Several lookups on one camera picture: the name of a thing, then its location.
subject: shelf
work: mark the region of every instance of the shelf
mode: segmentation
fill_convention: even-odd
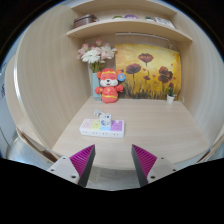
[[[79,127],[84,119],[96,119],[93,115],[96,108],[111,113],[113,120],[124,120],[124,138],[81,135]],[[121,170],[134,170],[132,144],[154,155],[165,156],[172,163],[193,158],[209,147],[197,122],[181,102],[118,99],[116,103],[105,104],[90,97],[52,150],[69,157],[92,144],[97,152],[94,166]]]
[[[84,2],[80,5],[72,7],[77,12],[89,14],[96,11],[104,11],[107,9],[140,9],[160,13],[164,16],[172,16],[176,11],[162,4],[143,0],[98,0]]]
[[[115,33],[143,33],[165,37],[178,42],[192,41],[191,37],[169,26],[143,19],[108,19],[86,24],[67,32],[69,37],[89,39]]]

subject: red plush bear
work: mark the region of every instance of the red plush bear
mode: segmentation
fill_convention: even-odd
[[[118,85],[118,80],[123,81],[125,75],[121,71],[115,72],[111,68],[106,68],[102,72],[97,72],[102,87],[96,87],[97,94],[102,93],[101,99],[104,103],[115,103],[118,98],[118,92],[123,92],[123,86]]]

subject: yellow painting background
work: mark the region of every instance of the yellow painting background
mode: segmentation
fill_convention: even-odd
[[[116,44],[115,48],[117,49],[115,54],[116,70],[123,69],[126,76],[125,81],[121,83],[124,87],[124,94],[120,95],[121,97],[165,99],[165,90],[172,82],[174,94],[177,94],[175,100],[180,100],[181,62],[179,52],[146,44]],[[138,59],[142,53],[153,56],[153,60],[148,62],[147,66],[145,62]],[[141,70],[134,75],[134,87],[133,75],[126,72],[126,67],[135,63],[141,66]],[[164,91],[162,90],[162,82],[158,79],[159,69],[162,66],[173,73],[171,81],[164,83]],[[144,76],[147,75],[149,75],[150,80],[144,79]]]

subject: small plant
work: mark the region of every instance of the small plant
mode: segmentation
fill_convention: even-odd
[[[123,16],[114,16],[113,19],[123,18]]]
[[[167,93],[169,96],[174,96],[174,95],[173,95],[173,93],[174,93],[173,88],[174,88],[174,85],[173,85],[173,83],[171,82],[171,83],[169,84],[169,87],[166,89],[166,93]]]

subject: orange flower painting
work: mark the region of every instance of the orange flower painting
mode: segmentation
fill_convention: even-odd
[[[146,44],[116,44],[116,70],[126,79],[119,97],[166,99],[165,90],[173,86],[175,100],[180,100],[181,63],[179,52]]]

